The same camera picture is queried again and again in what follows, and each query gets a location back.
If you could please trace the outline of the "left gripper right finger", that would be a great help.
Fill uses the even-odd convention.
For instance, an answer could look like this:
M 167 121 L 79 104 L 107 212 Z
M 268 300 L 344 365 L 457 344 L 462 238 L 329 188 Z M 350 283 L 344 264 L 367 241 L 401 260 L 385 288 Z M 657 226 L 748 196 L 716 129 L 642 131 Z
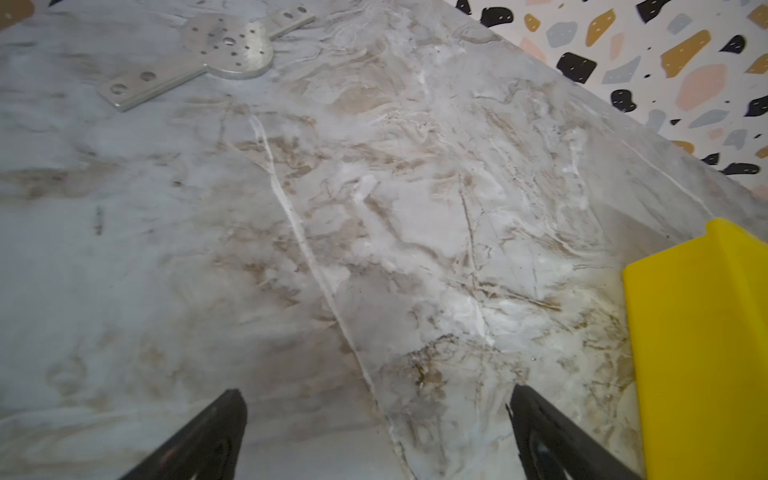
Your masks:
M 514 387 L 508 413 L 528 479 L 640 479 L 532 387 Z

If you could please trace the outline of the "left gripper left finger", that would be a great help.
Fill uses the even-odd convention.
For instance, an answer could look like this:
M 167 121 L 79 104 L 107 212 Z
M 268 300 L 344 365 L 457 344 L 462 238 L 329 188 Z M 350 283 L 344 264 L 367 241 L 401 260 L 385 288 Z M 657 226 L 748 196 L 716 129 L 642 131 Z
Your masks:
M 232 480 L 247 415 L 241 392 L 224 391 L 122 480 Z

